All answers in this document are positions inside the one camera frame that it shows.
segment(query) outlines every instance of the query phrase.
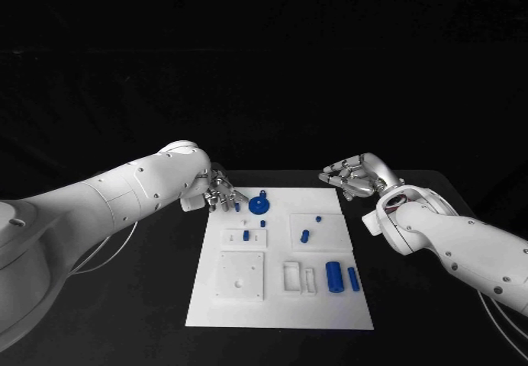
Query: cable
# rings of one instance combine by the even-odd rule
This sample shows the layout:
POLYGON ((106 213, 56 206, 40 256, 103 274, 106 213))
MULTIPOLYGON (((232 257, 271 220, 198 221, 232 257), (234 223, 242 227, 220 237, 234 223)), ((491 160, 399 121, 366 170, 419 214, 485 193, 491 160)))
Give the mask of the cable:
POLYGON ((112 236, 107 236, 107 238, 102 241, 102 243, 99 244, 99 246, 96 247, 96 250, 90 253, 89 257, 82 261, 82 263, 69 271, 69 276, 73 275, 76 273, 76 271, 82 268, 82 266, 86 264, 86 262, 92 259, 93 255, 96 254, 96 252, 102 249, 103 244, 107 242, 109 238, 112 236))
POLYGON ((118 249, 118 251, 113 253, 113 255, 97 265, 95 266, 93 268, 90 269, 86 269, 84 271, 76 271, 73 274, 74 275, 79 275, 80 273, 86 273, 86 272, 92 272, 95 269, 100 268, 115 257, 115 255, 120 252, 120 249, 123 248, 123 246, 126 245, 128 243, 128 240, 133 234, 133 230, 135 230, 135 226, 136 226, 136 222, 133 223, 133 227, 131 228, 131 232, 128 234, 128 237, 126 237, 126 240, 123 241, 122 245, 120 245, 120 248, 118 249))
POLYGON ((500 306, 497 305, 497 302, 494 301, 494 299, 491 299, 491 302, 494 304, 494 306, 497 307, 497 311, 500 312, 503 318, 506 319, 506 321, 509 322, 509 325, 514 328, 514 330, 519 332, 519 334, 522 334, 522 336, 528 339, 528 335, 522 332, 520 328, 514 325, 514 323, 511 322, 511 320, 509 319, 507 315, 504 314, 504 312, 500 309, 500 306))
POLYGON ((528 357, 526 357, 526 356, 524 356, 524 354, 522 353, 520 349, 514 346, 514 343, 511 342, 511 340, 507 338, 506 333, 503 332, 503 330, 501 330, 501 328, 500 328, 500 326, 498 326, 498 324, 497 324, 497 322, 496 322, 496 320, 494 320, 494 318, 493 318, 493 315, 491 315, 491 313, 490 313, 490 311, 488 311, 487 304, 485 304, 485 302, 484 302, 484 298, 481 297, 481 293, 480 293, 480 291, 475 291, 475 292, 478 293, 478 297, 480 297, 480 301, 481 301, 481 304, 483 304, 483 308, 485 309, 485 312, 487 312, 488 318, 490 318, 490 320, 493 321, 494 326, 497 327, 497 331, 501 333, 503 338, 507 340, 509 344, 511 345, 511 347, 513 347, 513 349, 516 350, 516 352, 519 353, 519 355, 520 355, 520 356, 523 357, 523 359, 528 361, 528 357))

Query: blue object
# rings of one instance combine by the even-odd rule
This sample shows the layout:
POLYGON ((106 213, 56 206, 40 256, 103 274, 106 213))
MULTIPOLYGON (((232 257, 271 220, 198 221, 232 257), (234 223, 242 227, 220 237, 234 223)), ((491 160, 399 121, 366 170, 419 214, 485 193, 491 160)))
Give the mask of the blue object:
POLYGON ((308 235, 309 235, 309 232, 307 230, 302 231, 302 236, 299 237, 299 241, 301 242, 308 242, 308 235))
POLYGON ((340 266, 338 262, 325 263, 325 278, 327 278, 327 290, 330 292, 343 292, 343 278, 340 276, 340 266))
POLYGON ((359 282, 357 282, 357 276, 354 275, 354 268, 348 267, 348 282, 351 283, 351 290, 354 292, 359 291, 359 282))
POLYGON ((249 200, 249 211, 255 215, 262 215, 269 210, 269 201, 266 200, 266 192, 260 191, 260 194, 249 200))

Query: table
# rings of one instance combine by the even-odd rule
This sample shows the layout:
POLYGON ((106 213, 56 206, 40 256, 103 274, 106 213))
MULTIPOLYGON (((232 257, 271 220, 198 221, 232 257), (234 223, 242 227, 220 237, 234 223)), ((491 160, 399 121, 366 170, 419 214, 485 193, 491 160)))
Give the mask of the table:
MULTIPOLYGON (((234 186, 327 188, 317 173, 230 171, 229 180, 234 186)), ((471 215, 438 172, 395 173, 471 215)), ((346 202, 338 193, 338 199, 373 331, 184 327, 207 211, 184 213, 171 204, 136 224, 109 264, 67 280, 41 322, 0 354, 0 365, 522 364, 475 291, 445 273, 434 254, 402 256, 382 236, 369 235, 360 217, 377 198, 346 202)), ((106 253, 126 233, 113 236, 106 253)))

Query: blue cylinder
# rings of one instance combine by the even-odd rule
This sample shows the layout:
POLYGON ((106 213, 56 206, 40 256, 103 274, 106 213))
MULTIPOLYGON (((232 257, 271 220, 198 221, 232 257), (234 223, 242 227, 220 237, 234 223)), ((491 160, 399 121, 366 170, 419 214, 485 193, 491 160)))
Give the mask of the blue cylinder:
POLYGON ((359 291, 359 281, 357 281, 357 276, 354 274, 354 268, 348 267, 348 282, 351 283, 351 290, 354 292, 359 291))
POLYGON ((343 292, 343 278, 340 276, 340 265, 338 262, 325 263, 325 278, 327 278, 327 290, 330 292, 343 292))
POLYGON ((249 211, 255 215, 262 215, 269 210, 269 201, 266 200, 266 192, 260 191, 259 195, 249 200, 249 211))
POLYGON ((308 235, 309 235, 309 232, 307 230, 304 230, 302 231, 302 236, 299 237, 301 242, 308 242, 308 235))

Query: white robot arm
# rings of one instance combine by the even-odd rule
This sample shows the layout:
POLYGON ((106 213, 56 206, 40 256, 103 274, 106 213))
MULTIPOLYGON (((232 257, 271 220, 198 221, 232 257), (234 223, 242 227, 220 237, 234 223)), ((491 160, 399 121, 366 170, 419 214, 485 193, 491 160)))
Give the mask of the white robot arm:
POLYGON ((528 242, 474 218, 457 216, 442 197, 405 185, 373 154, 354 156, 322 171, 318 178, 343 188, 347 201, 379 193, 376 209, 363 217, 370 234, 382 233, 402 255, 429 249, 454 277, 528 316, 528 242))
POLYGON ((188 141, 54 191, 0 201, 0 351, 44 316, 87 249, 177 199, 183 211, 204 200, 210 210, 247 202, 188 141))

